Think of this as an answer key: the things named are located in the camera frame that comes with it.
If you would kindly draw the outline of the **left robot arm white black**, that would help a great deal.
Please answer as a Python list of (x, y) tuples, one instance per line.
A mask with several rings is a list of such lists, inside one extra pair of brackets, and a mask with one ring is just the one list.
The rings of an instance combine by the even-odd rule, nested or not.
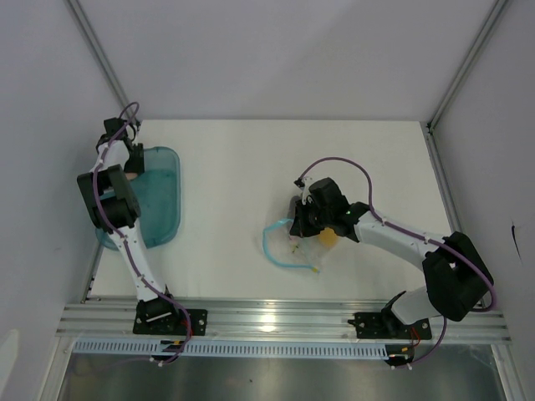
[(156, 146), (145, 149), (120, 117), (104, 121), (91, 171), (77, 184), (95, 228), (113, 242), (133, 278), (137, 305), (135, 334), (193, 333), (189, 315), (178, 306), (161, 270), (147, 252), (165, 245), (181, 223), (181, 162), (178, 154)]

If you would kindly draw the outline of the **clear zip top bag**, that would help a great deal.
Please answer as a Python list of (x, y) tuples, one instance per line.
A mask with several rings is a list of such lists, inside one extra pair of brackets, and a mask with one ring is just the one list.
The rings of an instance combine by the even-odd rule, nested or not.
[(313, 237), (302, 238), (291, 235), (290, 228), (296, 216), (295, 203), (301, 203), (299, 196), (294, 196), (290, 200), (285, 218), (263, 229), (263, 254), (274, 266), (320, 273), (327, 255), (337, 246), (339, 238), (330, 228), (323, 229)]

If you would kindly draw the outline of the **yellow toy lemon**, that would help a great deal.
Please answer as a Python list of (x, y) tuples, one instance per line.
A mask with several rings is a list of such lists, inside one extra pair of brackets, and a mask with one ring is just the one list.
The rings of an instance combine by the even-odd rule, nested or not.
[(318, 241), (322, 246), (330, 249), (337, 245), (339, 237), (333, 229), (327, 227), (318, 234)]

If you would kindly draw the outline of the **purple toy eggplant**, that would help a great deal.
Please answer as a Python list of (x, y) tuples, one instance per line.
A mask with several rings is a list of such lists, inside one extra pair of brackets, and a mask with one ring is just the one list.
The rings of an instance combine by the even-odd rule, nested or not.
[(298, 236), (288, 236), (290, 251), (294, 254), (299, 249), (300, 238)]

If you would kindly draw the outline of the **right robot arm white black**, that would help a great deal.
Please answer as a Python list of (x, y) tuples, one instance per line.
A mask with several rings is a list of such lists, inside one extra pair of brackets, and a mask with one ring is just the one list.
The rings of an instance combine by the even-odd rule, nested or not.
[(330, 178), (300, 178), (294, 184), (301, 197), (294, 203), (291, 236), (316, 237), (330, 229), (338, 237), (387, 251), (423, 273), (423, 287), (401, 292), (384, 306), (381, 325), (391, 337), (429, 317), (459, 322), (491, 291), (492, 276), (465, 234), (430, 235), (388, 221), (368, 204), (349, 203)]

